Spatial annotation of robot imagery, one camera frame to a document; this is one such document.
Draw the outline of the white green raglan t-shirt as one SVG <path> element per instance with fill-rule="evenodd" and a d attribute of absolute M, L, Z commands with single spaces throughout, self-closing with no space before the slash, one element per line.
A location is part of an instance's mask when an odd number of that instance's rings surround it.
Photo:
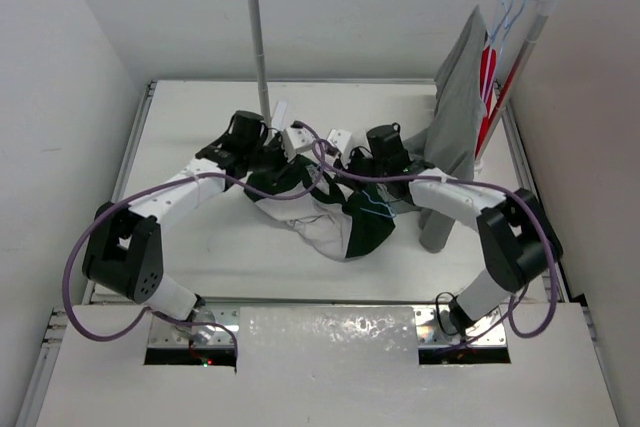
<path fill-rule="evenodd" d="M 278 181 L 247 181 L 245 195 L 278 225 L 297 233 L 320 254 L 338 261 L 366 256 L 395 230 L 393 220 L 362 212 L 361 198 L 304 156 Z"/>

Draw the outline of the light blue wire hanger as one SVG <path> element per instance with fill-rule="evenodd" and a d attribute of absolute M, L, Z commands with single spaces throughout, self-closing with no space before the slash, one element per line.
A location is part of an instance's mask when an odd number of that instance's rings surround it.
<path fill-rule="evenodd" d="M 361 198 L 361 206 L 359 209 L 362 212 L 389 220 L 396 218 L 396 211 L 377 190 L 362 189 L 358 195 Z"/>

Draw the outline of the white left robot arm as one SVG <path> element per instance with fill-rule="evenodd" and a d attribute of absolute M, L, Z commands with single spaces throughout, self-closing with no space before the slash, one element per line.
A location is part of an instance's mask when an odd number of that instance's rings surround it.
<path fill-rule="evenodd" d="M 249 172 L 285 164 L 282 134 L 259 114 L 235 112 L 226 131 L 168 180 L 170 188 L 126 202 L 95 228 L 88 238 L 84 276 L 168 317 L 190 319 L 199 297 L 165 272 L 163 236 Z"/>

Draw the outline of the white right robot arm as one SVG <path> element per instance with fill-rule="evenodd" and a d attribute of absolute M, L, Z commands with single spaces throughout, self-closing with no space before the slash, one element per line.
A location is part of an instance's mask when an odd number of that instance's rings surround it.
<path fill-rule="evenodd" d="M 461 223 L 480 237 L 485 268 L 448 304 L 456 334 L 463 336 L 563 256 L 562 244 L 531 191 L 503 191 L 445 173 L 408 151 L 397 123 L 374 127 L 366 138 L 366 148 L 343 151 L 351 180 L 383 178 L 393 197 Z"/>

